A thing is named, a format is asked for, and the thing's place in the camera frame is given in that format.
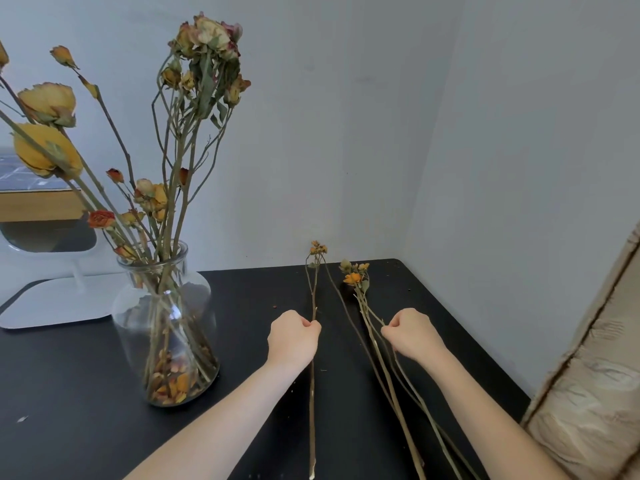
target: fist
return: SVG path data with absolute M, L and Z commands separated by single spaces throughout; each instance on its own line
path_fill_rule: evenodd
M 429 317 L 415 308 L 400 310 L 381 332 L 398 352 L 427 370 L 447 350 Z
M 301 372 L 316 355 L 320 330 L 317 321 L 309 322 L 293 310 L 284 312 L 271 323 L 267 363 Z

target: clear glass vase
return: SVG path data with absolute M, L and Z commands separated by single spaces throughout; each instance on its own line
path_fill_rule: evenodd
M 209 305 L 211 288 L 187 269 L 188 247 L 151 265 L 118 263 L 129 283 L 112 307 L 113 321 L 131 368 L 140 377 L 146 400 L 176 406 L 200 395 L 218 375 L 212 345 L 216 320 Z

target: white base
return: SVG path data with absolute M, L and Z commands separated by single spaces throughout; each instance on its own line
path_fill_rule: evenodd
M 124 273 L 56 278 L 22 293 L 0 314 L 2 328 L 29 328 L 80 322 L 111 314 L 118 292 L 125 286 Z

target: black tabletop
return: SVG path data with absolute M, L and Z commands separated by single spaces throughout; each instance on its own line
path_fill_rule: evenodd
M 405 307 L 427 313 L 473 377 L 512 417 L 522 416 L 529 398 L 400 261 L 373 261 L 369 272 L 369 303 L 378 316 L 388 321 Z M 337 266 L 332 273 L 338 282 Z M 196 401 L 178 408 L 158 409 L 142 400 L 108 317 L 0 331 L 0 478 L 120 480 L 264 363 L 272 320 L 288 309 L 310 315 L 302 266 L 203 275 L 218 320 L 220 376 Z M 402 430 L 325 273 L 317 295 L 323 331 L 316 355 L 316 478 L 416 478 Z M 359 320 L 355 300 L 347 302 Z M 403 364 L 433 416 L 486 477 L 439 389 L 419 366 Z M 308 383 L 305 371 L 231 479 L 308 478 Z M 428 421 L 396 389 L 427 478 L 455 478 Z

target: white wall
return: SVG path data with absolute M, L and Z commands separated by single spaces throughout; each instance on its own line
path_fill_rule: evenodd
M 533 392 L 640 218 L 640 0 L 466 0 L 404 261 Z
M 192 265 L 300 263 L 311 239 L 326 242 L 334 259 L 390 257 L 404 242 L 462 2 L 11 0 L 0 10 L 0 39 L 12 59 L 3 74 L 17 89 L 44 80 L 72 85 L 73 141 L 97 173 L 122 169 L 99 107 L 48 54 L 67 46 L 100 85 L 137 176 L 157 181 L 149 104 L 167 40 L 201 9 L 240 22 L 243 74 L 253 85 L 188 214 Z M 0 127 L 0 146 L 10 143 Z M 0 302 L 27 282 L 69 274 L 62 264 L 0 258 Z M 108 251 L 83 266 L 116 270 Z

